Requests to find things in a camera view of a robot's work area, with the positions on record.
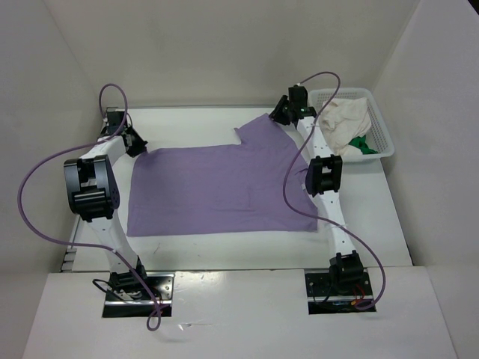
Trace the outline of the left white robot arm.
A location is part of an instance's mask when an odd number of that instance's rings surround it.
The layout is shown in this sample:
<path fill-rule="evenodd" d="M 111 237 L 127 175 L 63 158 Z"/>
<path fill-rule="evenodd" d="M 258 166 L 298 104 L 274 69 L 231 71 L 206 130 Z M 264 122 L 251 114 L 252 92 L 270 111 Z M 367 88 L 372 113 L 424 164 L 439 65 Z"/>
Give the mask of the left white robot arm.
<path fill-rule="evenodd" d="M 64 163 L 67 199 L 73 213 L 95 232 L 107 251 L 110 281 L 118 289 L 140 286 L 147 275 L 120 224 L 120 191 L 112 169 L 128 150 L 122 135 L 102 137 L 91 150 Z"/>

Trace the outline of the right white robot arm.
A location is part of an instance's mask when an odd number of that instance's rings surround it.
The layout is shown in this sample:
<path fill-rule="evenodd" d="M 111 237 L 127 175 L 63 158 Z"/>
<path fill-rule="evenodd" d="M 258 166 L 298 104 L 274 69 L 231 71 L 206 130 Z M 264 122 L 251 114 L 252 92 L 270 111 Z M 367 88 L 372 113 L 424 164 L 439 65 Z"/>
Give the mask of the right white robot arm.
<path fill-rule="evenodd" d="M 351 236 L 345 231 L 344 215 L 339 200 L 343 161 L 329 148 L 319 126 L 316 111 L 308 105 L 308 98 L 292 101 L 283 95 L 269 115 L 281 125 L 295 126 L 305 140 L 303 150 L 311 160 L 305 176 L 305 189 L 317 207 L 322 234 L 329 243 L 329 277 L 332 290 L 338 295 L 351 292 L 359 284 L 364 266 Z"/>

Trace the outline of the purple t-shirt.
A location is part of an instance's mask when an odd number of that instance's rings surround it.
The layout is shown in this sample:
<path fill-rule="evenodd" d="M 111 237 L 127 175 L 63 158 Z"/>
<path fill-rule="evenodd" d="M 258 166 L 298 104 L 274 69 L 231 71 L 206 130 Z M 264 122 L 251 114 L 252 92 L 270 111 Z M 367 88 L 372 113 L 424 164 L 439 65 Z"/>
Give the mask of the purple t-shirt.
<path fill-rule="evenodd" d="M 307 164 L 264 114 L 235 130 L 239 144 L 160 148 L 134 164 L 127 235 L 315 232 Z"/>

